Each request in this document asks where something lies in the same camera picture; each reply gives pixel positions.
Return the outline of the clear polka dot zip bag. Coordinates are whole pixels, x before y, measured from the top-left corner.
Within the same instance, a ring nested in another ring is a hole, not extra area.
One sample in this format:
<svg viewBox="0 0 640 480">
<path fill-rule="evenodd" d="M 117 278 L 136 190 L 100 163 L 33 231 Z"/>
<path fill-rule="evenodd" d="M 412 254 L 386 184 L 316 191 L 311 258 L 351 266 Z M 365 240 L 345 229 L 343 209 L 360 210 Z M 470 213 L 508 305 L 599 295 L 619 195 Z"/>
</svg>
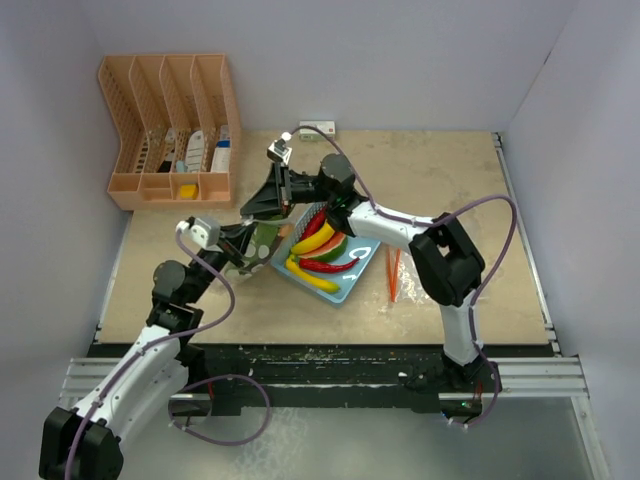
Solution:
<svg viewBox="0 0 640 480">
<path fill-rule="evenodd" d="M 222 273 L 232 283 L 239 283 L 257 273 L 271 260 L 280 244 L 294 230 L 292 219 L 276 217 L 271 220 L 245 219 L 225 228 L 230 242 L 243 255 L 242 266 L 229 262 Z"/>
</svg>

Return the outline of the green leafy vegetable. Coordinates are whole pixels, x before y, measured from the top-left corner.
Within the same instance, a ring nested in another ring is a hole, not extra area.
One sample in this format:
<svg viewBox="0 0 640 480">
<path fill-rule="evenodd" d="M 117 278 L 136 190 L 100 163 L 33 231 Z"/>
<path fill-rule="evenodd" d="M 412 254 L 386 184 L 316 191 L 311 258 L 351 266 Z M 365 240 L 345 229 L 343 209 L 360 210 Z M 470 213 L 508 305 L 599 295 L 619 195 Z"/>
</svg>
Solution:
<svg viewBox="0 0 640 480">
<path fill-rule="evenodd" d="M 282 237 L 280 227 L 258 223 L 246 250 L 250 263 L 265 263 L 279 248 Z"/>
</svg>

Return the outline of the orange purple papaya slice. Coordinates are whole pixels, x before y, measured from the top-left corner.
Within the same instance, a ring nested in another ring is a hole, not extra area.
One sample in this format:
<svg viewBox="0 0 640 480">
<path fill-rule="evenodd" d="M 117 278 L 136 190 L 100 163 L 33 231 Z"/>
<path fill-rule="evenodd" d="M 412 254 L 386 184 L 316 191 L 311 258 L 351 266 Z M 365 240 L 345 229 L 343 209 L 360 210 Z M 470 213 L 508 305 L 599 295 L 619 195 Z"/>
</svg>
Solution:
<svg viewBox="0 0 640 480">
<path fill-rule="evenodd" d="M 293 231 L 294 227 L 291 224 L 282 226 L 279 230 L 279 235 L 281 237 L 287 237 L 288 235 L 291 234 L 291 232 Z"/>
</svg>

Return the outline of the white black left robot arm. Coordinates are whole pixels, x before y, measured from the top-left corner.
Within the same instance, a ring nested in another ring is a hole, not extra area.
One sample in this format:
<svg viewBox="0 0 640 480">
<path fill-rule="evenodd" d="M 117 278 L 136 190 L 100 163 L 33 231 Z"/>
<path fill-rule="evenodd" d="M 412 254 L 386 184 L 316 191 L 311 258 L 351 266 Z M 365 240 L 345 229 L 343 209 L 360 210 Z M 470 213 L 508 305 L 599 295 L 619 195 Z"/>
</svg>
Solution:
<svg viewBox="0 0 640 480">
<path fill-rule="evenodd" d="M 39 475 L 43 479 L 115 479 L 127 444 L 178 390 L 194 392 L 206 378 L 203 353 L 190 346 L 204 330 L 195 304 L 214 280 L 225 284 L 227 265 L 243 267 L 256 227 L 221 226 L 191 217 L 175 239 L 191 239 L 188 264 L 166 260 L 153 273 L 152 308 L 138 338 L 105 378 L 70 409 L 55 408 L 43 426 Z"/>
</svg>

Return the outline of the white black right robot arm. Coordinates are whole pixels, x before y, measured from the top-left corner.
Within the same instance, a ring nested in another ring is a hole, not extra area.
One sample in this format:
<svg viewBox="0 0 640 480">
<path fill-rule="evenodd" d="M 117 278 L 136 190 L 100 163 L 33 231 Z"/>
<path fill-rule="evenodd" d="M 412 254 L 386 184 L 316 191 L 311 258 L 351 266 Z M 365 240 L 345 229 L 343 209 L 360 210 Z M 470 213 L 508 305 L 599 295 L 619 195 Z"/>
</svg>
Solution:
<svg viewBox="0 0 640 480">
<path fill-rule="evenodd" d="M 263 186 L 241 207 L 251 220 L 286 217 L 297 204 L 324 204 L 320 227 L 295 244 L 286 265 L 302 275 L 301 260 L 338 234 L 365 237 L 411 255 L 421 286 L 441 311 L 444 328 L 443 369 L 446 383 L 467 391 L 480 379 L 483 345 L 478 339 L 473 297 L 485 262 L 456 219 L 412 219 L 375 207 L 355 188 L 356 174 L 342 154 L 330 154 L 315 175 L 296 173 L 275 161 Z"/>
</svg>

